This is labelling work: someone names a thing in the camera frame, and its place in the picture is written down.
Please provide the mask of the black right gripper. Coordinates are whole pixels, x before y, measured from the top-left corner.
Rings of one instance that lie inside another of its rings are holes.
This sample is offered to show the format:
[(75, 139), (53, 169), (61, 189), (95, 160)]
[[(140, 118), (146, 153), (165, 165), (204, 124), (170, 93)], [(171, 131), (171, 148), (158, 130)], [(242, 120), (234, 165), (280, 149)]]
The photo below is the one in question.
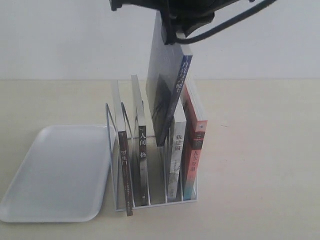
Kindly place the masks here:
[(112, 11), (124, 5), (138, 6), (157, 10), (161, 15), (161, 36), (165, 45), (176, 43), (177, 34), (193, 32), (197, 28), (211, 23), (215, 13), (235, 4), (236, 0), (111, 0)]

